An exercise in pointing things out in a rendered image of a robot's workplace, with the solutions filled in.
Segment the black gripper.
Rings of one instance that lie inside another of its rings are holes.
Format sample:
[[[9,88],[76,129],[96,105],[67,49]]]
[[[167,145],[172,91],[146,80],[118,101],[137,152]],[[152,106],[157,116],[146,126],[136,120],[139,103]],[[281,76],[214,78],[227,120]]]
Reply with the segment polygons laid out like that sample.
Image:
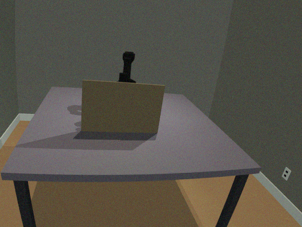
[[[130,79],[130,78],[127,78],[126,81],[125,81],[125,83],[128,83],[128,82],[129,82],[129,83],[136,83],[134,80],[132,80],[132,79]]]

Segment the brown flat rectangular board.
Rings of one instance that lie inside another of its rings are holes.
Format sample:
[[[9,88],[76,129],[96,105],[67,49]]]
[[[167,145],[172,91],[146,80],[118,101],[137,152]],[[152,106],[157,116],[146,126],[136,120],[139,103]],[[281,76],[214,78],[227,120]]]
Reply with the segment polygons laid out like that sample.
[[[82,80],[81,131],[158,133],[165,85]]]

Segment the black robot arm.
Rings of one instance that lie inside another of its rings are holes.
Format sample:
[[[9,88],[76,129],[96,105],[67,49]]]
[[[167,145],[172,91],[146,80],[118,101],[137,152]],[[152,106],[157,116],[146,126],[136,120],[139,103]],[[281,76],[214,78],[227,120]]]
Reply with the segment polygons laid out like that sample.
[[[134,52],[126,52],[123,53],[123,60],[124,60],[124,71],[120,73],[119,81],[117,82],[125,82],[127,78],[130,78],[130,71],[131,71],[131,64],[135,59]]]

